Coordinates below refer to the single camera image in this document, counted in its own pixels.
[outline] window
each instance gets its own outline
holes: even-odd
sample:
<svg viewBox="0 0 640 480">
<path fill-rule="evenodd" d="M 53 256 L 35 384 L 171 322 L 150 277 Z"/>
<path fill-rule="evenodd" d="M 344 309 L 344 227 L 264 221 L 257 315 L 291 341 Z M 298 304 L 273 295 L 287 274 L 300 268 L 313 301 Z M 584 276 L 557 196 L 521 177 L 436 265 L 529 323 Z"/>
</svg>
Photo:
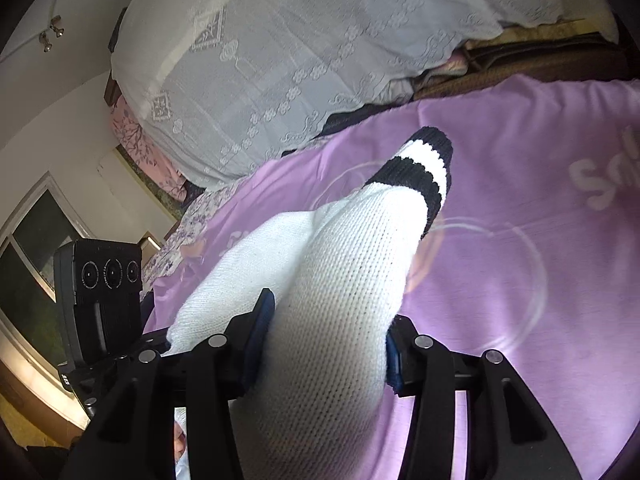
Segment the window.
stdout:
<svg viewBox="0 0 640 480">
<path fill-rule="evenodd" d="M 0 322 L 31 361 L 51 374 L 65 360 L 53 281 L 53 254 L 87 229 L 49 174 L 0 232 Z"/>
</svg>

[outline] black camera module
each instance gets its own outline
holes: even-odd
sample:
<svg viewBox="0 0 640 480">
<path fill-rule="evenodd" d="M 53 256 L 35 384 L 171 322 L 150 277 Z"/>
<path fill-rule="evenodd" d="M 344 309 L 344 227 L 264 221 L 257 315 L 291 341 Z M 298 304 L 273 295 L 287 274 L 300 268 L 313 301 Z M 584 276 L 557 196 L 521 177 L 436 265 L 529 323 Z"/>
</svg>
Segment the black camera module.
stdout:
<svg viewBox="0 0 640 480">
<path fill-rule="evenodd" d="M 94 288 L 98 284 L 99 276 L 100 272 L 98 272 L 98 266 L 95 263 L 87 262 L 82 266 L 81 279 L 86 288 Z"/>
<path fill-rule="evenodd" d="M 122 264 L 118 260 L 107 260 L 104 266 L 104 282 L 109 288 L 118 288 L 122 283 Z"/>
<path fill-rule="evenodd" d="M 138 280 L 138 276 L 140 275 L 140 270 L 138 269 L 138 264 L 134 261 L 130 261 L 127 266 L 127 279 L 131 283 L 135 283 Z"/>
</svg>

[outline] wall hook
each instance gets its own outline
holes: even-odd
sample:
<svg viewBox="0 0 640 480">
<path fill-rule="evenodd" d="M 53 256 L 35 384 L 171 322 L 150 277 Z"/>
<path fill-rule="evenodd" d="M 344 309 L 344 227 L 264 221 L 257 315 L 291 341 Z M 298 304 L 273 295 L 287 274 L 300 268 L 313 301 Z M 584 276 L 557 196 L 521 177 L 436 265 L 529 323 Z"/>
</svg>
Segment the wall hook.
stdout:
<svg viewBox="0 0 640 480">
<path fill-rule="evenodd" d="M 58 14 L 57 16 L 54 16 L 51 19 L 51 22 L 49 24 L 49 28 L 56 33 L 56 38 L 59 38 L 60 36 L 62 36 L 65 33 L 65 29 L 64 28 L 57 28 L 56 27 L 56 25 L 60 22 L 61 19 L 62 18 Z"/>
<path fill-rule="evenodd" d="M 40 35 L 38 36 L 38 40 L 40 41 L 41 44 L 44 45 L 44 52 L 48 52 L 49 50 L 51 50 L 51 43 L 47 38 L 46 32 L 41 32 Z"/>
</svg>

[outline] white lace cover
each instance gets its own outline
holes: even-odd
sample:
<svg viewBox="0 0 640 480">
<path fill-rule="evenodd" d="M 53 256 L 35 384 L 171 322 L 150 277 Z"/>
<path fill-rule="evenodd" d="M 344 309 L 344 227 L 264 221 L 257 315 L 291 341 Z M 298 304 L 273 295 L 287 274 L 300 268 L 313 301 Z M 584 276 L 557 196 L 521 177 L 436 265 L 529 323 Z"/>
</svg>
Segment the white lace cover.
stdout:
<svg viewBox="0 0 640 480">
<path fill-rule="evenodd" d="M 402 97 L 388 91 L 391 80 L 437 66 L 466 38 L 493 38 L 505 23 L 553 23 L 563 12 L 562 0 L 170 1 L 132 1 L 113 73 L 146 133 L 210 188 L 303 146 L 331 113 L 385 88 Z M 178 20 L 187 3 L 187 25 L 167 40 L 173 24 L 158 16 Z"/>
</svg>

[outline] metal bolt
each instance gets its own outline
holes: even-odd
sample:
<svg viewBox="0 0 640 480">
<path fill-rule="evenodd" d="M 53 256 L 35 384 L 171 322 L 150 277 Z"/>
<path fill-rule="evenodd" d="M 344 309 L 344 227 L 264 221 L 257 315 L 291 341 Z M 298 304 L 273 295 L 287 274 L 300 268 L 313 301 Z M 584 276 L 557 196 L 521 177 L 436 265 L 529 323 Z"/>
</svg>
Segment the metal bolt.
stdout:
<svg viewBox="0 0 640 480">
<path fill-rule="evenodd" d="M 419 335 L 415 338 L 415 345 L 418 348 L 431 348 L 433 346 L 433 339 L 431 339 L 428 335 Z"/>
<path fill-rule="evenodd" d="M 150 363 L 156 358 L 156 353 L 153 350 L 143 350 L 138 356 L 138 361 L 141 363 Z"/>
<path fill-rule="evenodd" d="M 490 363 L 494 364 L 494 365 L 499 365 L 502 360 L 504 359 L 504 357 L 502 356 L 502 354 L 500 352 L 498 352 L 497 350 L 489 350 L 486 355 L 486 360 L 489 361 Z"/>
<path fill-rule="evenodd" d="M 220 348 L 226 345 L 226 336 L 224 334 L 215 334 L 209 338 L 209 346 L 212 348 Z"/>
</svg>

